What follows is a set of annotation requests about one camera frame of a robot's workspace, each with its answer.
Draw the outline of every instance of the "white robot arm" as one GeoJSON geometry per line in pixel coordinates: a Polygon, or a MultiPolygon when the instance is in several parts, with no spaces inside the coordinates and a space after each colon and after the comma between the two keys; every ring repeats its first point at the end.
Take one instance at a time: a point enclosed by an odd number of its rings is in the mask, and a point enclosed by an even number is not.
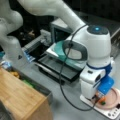
{"type": "MultiPolygon", "coordinates": [[[[85,25],[85,23],[62,0],[18,0],[18,2],[33,15],[53,15],[61,18],[73,32],[85,25]]],[[[18,29],[22,25],[23,21],[21,15],[10,9],[8,0],[0,0],[0,17],[3,19],[2,22],[0,22],[1,46],[6,52],[8,59],[12,62],[22,61],[21,65],[25,64],[26,59],[18,41],[16,38],[13,39],[13,37],[10,37],[8,39],[7,37],[7,34],[18,29]]],[[[80,75],[80,79],[82,94],[86,98],[91,99],[95,95],[98,85],[100,85],[100,80],[107,74],[106,67],[109,67],[109,65],[111,66],[110,35],[108,30],[104,27],[86,25],[75,35],[73,39],[74,48],[76,44],[79,45],[78,48],[80,48],[80,50],[83,48],[83,51],[87,51],[88,62],[80,75]]],[[[82,59],[83,56],[84,52],[81,52],[80,59],[82,59]]]]}

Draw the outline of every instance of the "cable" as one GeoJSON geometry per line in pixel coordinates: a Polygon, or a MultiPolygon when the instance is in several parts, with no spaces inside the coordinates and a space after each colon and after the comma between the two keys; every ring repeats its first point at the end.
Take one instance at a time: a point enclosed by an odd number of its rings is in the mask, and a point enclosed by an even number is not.
{"type": "Polygon", "coordinates": [[[72,46],[73,46],[73,45],[72,45],[72,40],[73,40],[74,36],[77,34],[77,32],[78,32],[79,30],[81,30],[82,28],[84,28],[85,26],[87,26],[87,24],[84,25],[84,26],[82,26],[81,28],[77,29],[77,30],[72,34],[72,38],[71,38],[70,43],[69,43],[69,50],[68,50],[68,52],[67,52],[66,58],[65,58],[64,61],[63,61],[62,67],[61,67],[61,69],[60,69],[60,74],[59,74],[60,89],[61,89],[61,92],[62,92],[64,98],[66,99],[66,101],[67,101],[72,107],[74,107],[74,108],[76,108],[77,110],[80,110],[80,111],[90,111],[90,110],[94,109],[94,107],[95,107],[95,105],[97,104],[97,102],[99,101],[99,99],[96,100],[95,103],[93,104],[93,106],[90,107],[90,108],[88,108],[88,109],[82,109],[82,108],[79,108],[79,107],[75,106],[75,105],[67,98],[67,96],[66,96],[65,93],[64,93],[64,90],[63,90],[63,88],[62,88],[62,83],[61,83],[61,81],[62,81],[62,80],[61,80],[61,75],[62,75],[63,68],[64,68],[64,66],[65,66],[65,62],[66,62],[66,60],[68,59],[69,52],[70,52],[70,50],[71,50],[71,48],[72,48],[72,46]]]}

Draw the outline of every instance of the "wooden box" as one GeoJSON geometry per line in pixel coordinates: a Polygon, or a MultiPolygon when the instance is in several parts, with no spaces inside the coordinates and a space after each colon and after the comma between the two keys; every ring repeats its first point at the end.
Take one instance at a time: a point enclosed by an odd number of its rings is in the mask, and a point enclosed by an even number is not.
{"type": "Polygon", "coordinates": [[[47,98],[0,69],[0,100],[15,120],[53,120],[47,98]]]}

